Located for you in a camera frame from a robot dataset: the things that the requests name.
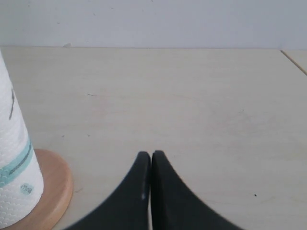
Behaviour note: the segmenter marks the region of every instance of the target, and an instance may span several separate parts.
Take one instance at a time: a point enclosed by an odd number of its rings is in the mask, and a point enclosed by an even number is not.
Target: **wooden base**
[[[51,230],[66,211],[73,192],[71,171],[62,157],[35,149],[44,178],[44,192],[36,207],[5,230]]]

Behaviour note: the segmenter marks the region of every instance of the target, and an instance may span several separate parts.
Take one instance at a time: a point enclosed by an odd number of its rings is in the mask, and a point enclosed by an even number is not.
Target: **small dark speck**
[[[86,93],[86,95],[89,95],[89,96],[92,96],[92,97],[96,97],[97,96],[95,94],[89,94],[89,93]]]
[[[78,190],[75,191],[75,193],[81,192],[83,190],[83,188],[80,188]]]

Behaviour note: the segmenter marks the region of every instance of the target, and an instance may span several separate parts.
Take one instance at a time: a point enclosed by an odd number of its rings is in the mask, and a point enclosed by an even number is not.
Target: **black object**
[[[148,230],[149,180],[150,156],[140,152],[111,196],[66,230]]]
[[[163,151],[152,158],[151,209],[153,230],[242,230],[198,199]]]

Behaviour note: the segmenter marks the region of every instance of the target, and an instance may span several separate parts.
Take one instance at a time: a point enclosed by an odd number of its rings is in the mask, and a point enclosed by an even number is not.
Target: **white wall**
[[[306,0],[0,0],[0,45],[307,49]]]

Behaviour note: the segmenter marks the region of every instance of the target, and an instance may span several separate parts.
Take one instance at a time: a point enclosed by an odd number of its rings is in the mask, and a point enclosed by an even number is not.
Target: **wood grain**
[[[44,178],[44,192],[32,212],[5,230],[51,230],[66,211],[73,191],[71,171],[62,157],[35,149]]]

